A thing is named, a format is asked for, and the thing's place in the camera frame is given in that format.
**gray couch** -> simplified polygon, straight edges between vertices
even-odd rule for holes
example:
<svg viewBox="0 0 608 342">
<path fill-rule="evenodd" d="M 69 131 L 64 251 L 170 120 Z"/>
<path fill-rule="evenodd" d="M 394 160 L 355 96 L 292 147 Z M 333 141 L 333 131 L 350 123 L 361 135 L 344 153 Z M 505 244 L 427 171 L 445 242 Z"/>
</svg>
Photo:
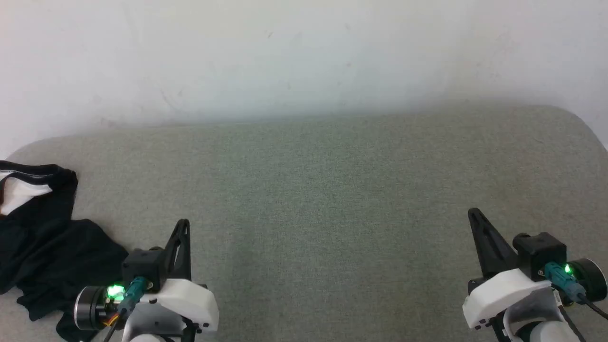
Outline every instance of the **gray couch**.
<svg viewBox="0 0 608 342">
<path fill-rule="evenodd" d="M 509 241 L 548 231 L 608 268 L 608 155 L 552 107 L 122 130 L 9 160 L 75 170 L 74 218 L 127 248 L 190 219 L 193 277 L 221 315 L 198 341 L 494 341 L 461 311 L 480 276 L 473 206 Z M 0 296 L 0 341 L 59 341 L 57 316 L 30 322 L 18 295 Z M 587 341 L 608 333 L 569 312 Z"/>
</svg>

